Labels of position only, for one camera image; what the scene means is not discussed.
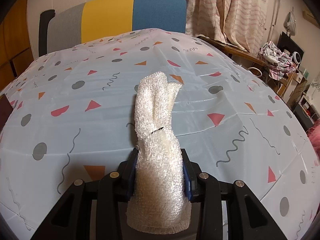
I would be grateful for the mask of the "white towel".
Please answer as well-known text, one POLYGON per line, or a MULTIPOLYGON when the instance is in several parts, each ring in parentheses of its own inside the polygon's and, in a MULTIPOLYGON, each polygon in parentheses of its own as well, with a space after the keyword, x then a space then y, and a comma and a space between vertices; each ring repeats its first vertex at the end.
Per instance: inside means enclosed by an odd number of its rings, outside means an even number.
POLYGON ((135 190, 127 205, 127 224, 157 235, 175 234, 190 225, 191 203, 184 192, 183 158, 171 125, 182 85, 163 72, 143 78, 135 102, 138 155, 135 190))

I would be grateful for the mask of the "patterned white tablecloth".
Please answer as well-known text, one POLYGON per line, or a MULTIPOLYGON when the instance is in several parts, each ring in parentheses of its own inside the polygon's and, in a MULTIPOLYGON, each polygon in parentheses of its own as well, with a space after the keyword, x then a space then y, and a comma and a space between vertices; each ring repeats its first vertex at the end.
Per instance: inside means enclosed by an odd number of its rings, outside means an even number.
POLYGON ((276 93, 197 38, 144 29, 36 59, 2 95, 1 215, 30 239, 76 179, 115 170, 136 144, 140 80, 163 72, 181 90, 172 111, 180 146, 201 170, 243 180, 288 239, 301 239, 319 207, 319 159, 276 93))

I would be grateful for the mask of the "pink fluffy cushion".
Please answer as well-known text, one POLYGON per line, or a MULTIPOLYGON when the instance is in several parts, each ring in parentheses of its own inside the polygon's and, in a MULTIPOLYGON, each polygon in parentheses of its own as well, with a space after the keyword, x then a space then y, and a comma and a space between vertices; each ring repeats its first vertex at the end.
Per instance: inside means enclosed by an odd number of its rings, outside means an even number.
POLYGON ((315 150, 317 157, 320 158, 320 119, 308 129, 307 136, 315 150))

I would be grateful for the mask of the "wooden side table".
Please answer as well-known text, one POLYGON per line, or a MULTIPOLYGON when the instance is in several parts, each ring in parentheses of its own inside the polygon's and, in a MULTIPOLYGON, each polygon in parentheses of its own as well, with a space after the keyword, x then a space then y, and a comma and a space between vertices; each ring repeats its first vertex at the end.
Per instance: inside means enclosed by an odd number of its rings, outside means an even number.
POLYGON ((241 50, 237 47, 233 47, 215 40, 212 40, 211 38, 203 37, 203 36, 198 36, 199 39, 202 41, 206 41, 210 45, 214 46, 224 54, 226 54, 229 57, 232 57, 233 55, 238 56, 242 59, 248 60, 250 62, 253 62, 255 64, 258 64, 262 67, 267 67, 267 64, 264 61, 261 61, 258 59, 254 54, 251 54, 247 51, 241 50))

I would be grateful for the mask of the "maroon gold gift box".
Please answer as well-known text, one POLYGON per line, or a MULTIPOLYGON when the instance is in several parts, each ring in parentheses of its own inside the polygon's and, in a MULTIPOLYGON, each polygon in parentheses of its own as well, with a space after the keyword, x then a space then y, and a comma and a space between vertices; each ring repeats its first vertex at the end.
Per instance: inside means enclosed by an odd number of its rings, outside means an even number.
POLYGON ((0 131, 2 131, 5 123, 11 115, 13 108, 7 99, 6 95, 0 96, 0 131))

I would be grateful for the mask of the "pile of clothes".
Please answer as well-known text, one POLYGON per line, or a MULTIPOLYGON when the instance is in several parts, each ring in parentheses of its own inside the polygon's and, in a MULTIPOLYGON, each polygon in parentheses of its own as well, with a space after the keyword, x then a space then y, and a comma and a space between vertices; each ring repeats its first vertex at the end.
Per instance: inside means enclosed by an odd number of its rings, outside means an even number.
POLYGON ((265 43, 259 49, 258 57, 269 67, 269 77, 274 80, 281 80, 284 75, 296 71, 296 65, 290 55, 282 52, 273 41, 265 43))

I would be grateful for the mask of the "white round fan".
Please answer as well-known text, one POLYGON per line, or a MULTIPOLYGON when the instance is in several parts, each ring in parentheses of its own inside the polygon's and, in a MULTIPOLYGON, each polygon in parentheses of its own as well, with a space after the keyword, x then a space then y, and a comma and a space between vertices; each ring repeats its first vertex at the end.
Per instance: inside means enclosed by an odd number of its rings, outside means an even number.
POLYGON ((292 62, 297 66, 301 63, 301 56, 300 56, 299 52, 295 51, 292 54, 292 62))

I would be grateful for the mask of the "multicolour striped chair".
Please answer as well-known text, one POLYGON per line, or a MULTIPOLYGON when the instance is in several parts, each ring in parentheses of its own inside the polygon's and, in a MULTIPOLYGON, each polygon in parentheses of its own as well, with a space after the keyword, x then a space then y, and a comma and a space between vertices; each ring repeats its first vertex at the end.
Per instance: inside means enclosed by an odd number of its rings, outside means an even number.
POLYGON ((40 14, 39 56, 129 31, 185 32, 186 0, 93 0, 40 14))

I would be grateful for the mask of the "black monitor screen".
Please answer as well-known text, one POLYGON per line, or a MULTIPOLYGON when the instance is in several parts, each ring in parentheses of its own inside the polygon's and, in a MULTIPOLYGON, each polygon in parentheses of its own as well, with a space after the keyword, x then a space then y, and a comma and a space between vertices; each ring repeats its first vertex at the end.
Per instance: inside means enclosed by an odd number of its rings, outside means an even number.
POLYGON ((299 52, 301 56, 301 61, 304 55, 304 50, 301 49, 296 42, 294 42, 289 35, 286 33, 282 32, 279 36, 278 44, 277 47, 282 51, 288 51, 290 54, 290 57, 292 59, 292 54, 297 51, 299 52))

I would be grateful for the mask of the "pink patterned curtain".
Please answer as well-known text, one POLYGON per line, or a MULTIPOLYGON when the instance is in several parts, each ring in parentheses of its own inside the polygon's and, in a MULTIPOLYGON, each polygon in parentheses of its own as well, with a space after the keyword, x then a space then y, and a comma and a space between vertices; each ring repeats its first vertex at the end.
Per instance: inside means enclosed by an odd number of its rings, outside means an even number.
POLYGON ((268 0, 186 0, 185 32, 257 53, 265 33, 268 0))

